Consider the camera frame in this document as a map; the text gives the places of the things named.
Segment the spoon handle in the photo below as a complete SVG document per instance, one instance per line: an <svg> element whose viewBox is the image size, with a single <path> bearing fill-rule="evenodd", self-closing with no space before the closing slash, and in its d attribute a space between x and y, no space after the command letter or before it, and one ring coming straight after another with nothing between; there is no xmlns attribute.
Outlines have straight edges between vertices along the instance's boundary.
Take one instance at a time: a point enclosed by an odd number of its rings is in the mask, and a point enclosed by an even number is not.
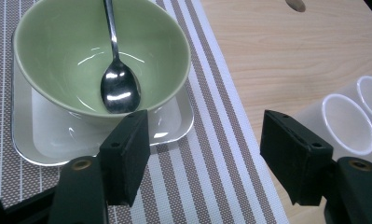
<svg viewBox="0 0 372 224"><path fill-rule="evenodd" d="M110 33L110 38L111 38L113 58L119 59L117 35L116 35L116 25L114 23L114 13L113 13L112 0L103 0L103 1L104 1L104 11L106 12L107 24L109 26L109 33Z"/></svg>

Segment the spoon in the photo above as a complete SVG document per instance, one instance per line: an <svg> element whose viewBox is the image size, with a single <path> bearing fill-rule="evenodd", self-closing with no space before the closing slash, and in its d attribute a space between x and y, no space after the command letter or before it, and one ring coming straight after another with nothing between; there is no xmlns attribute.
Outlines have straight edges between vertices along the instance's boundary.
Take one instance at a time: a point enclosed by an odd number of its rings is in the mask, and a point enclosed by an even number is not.
<svg viewBox="0 0 372 224"><path fill-rule="evenodd" d="M104 0L104 10L111 37L113 61L102 77L101 96L110 113L129 113L140 104L140 86L132 70L119 59L112 0Z"/></svg>

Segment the wooden table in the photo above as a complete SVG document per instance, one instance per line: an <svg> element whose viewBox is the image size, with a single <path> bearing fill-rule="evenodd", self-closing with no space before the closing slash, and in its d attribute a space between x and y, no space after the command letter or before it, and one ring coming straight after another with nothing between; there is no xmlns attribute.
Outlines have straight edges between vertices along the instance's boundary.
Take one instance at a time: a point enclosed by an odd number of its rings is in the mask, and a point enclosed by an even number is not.
<svg viewBox="0 0 372 224"><path fill-rule="evenodd" d="M288 115L362 75L372 76L372 11L363 0L201 0L259 142L263 113ZM324 223L320 207L291 205L291 223Z"/></svg>

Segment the placemat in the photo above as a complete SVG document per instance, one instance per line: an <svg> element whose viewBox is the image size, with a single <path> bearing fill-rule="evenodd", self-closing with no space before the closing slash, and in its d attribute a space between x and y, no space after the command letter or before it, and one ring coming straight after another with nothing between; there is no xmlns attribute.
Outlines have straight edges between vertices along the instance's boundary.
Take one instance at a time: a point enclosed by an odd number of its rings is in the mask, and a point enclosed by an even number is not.
<svg viewBox="0 0 372 224"><path fill-rule="evenodd" d="M25 161L11 139L11 35L34 3L0 0L0 198L5 206L53 187L61 170ZM133 207L110 206L110 222L287 223L200 1L155 3L178 21L191 47L186 86L194 127L181 140L152 148L157 153L150 157Z"/></svg>

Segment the green bowl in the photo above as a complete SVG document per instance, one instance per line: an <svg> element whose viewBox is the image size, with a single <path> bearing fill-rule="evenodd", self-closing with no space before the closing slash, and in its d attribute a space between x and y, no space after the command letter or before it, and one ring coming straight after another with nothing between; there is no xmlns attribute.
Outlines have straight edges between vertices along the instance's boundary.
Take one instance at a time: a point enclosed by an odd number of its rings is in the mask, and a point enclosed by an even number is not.
<svg viewBox="0 0 372 224"><path fill-rule="evenodd" d="M190 67L186 37L175 20L148 0L113 0L121 60L137 76L149 111L183 87ZM21 72L55 105L81 116L122 119L104 107L100 85L112 51L102 0L41 0L14 33Z"/></svg>

